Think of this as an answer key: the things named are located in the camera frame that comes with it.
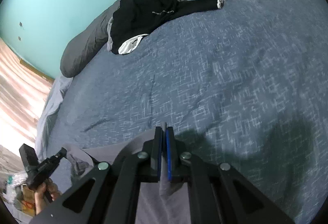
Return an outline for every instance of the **hand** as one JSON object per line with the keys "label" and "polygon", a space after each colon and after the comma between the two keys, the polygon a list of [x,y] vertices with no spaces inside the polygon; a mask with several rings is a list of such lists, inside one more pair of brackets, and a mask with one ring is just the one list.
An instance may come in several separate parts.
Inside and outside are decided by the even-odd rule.
{"label": "hand", "polygon": [[45,184],[45,182],[42,183],[34,193],[36,214],[39,214],[47,206],[44,200],[44,193],[47,189],[53,201],[61,195],[61,192],[58,191],[58,186],[54,184],[50,178],[47,180],[47,184]]}

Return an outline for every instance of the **dark gray blanket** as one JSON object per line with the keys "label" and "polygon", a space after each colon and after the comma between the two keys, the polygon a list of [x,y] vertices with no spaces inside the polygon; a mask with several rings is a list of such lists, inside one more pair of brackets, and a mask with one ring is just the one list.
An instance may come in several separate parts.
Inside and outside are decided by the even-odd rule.
{"label": "dark gray blanket", "polygon": [[[47,155],[166,121],[193,153],[231,163],[308,223],[327,196],[327,30],[325,0],[225,0],[165,23],[129,55],[103,47],[68,89]],[[53,174],[62,191],[69,170]]]}

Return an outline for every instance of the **bed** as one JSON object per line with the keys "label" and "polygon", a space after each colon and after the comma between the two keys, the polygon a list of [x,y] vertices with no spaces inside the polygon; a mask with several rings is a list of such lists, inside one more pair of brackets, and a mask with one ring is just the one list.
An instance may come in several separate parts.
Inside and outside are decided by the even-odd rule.
{"label": "bed", "polygon": [[[70,80],[41,152],[115,144],[165,121],[191,152],[231,163],[309,223],[327,197],[327,30],[325,0],[225,0],[129,55],[104,45]],[[70,169],[62,161],[52,176],[61,191]]]}

